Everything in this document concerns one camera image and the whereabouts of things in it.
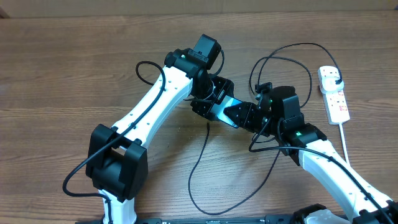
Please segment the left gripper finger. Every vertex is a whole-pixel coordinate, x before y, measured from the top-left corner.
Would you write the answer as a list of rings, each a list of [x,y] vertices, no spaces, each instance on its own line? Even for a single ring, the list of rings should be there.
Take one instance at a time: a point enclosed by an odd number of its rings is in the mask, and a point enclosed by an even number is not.
[[[214,101],[195,99],[190,103],[190,106],[192,107],[192,111],[198,114],[199,116],[209,121],[214,121],[216,119],[216,115],[213,112],[211,112],[211,109],[214,106],[214,104],[215,104]]]
[[[223,77],[215,77],[214,78],[214,85],[215,90],[214,93],[216,94],[215,103],[220,105],[221,102],[224,100],[226,96],[234,97],[234,83],[226,78]]]

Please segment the blue Galaxy smartphone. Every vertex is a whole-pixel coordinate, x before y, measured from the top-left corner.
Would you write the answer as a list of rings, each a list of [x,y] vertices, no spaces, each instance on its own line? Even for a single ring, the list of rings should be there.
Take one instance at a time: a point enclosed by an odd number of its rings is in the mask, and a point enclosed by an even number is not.
[[[215,119],[217,121],[222,121],[234,128],[238,128],[238,125],[234,124],[234,122],[225,115],[224,113],[224,109],[230,106],[234,106],[234,105],[238,105],[240,104],[241,101],[238,99],[235,99],[233,97],[230,97],[228,95],[226,95],[223,99],[223,101],[217,105],[216,103],[212,106],[210,112],[213,113],[215,115]]]

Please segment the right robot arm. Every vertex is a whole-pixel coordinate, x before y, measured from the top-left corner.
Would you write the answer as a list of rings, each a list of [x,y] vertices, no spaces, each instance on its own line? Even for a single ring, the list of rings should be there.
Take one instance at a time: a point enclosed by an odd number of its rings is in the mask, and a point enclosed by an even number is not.
[[[351,223],[397,223],[397,202],[366,182],[316,126],[306,123],[292,86],[260,86],[258,104],[234,100],[224,114],[258,136],[275,136],[281,151],[316,178]]]

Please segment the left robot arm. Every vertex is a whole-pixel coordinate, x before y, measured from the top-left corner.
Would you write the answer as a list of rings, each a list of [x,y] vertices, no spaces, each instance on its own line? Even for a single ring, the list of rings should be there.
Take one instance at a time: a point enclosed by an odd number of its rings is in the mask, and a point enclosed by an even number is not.
[[[104,203],[101,223],[135,223],[134,199],[148,175],[147,149],[165,119],[183,100],[210,120],[236,126],[224,109],[237,104],[231,81],[209,73],[221,45],[203,34],[194,48],[169,52],[158,80],[138,104],[110,128],[91,134],[86,175]]]

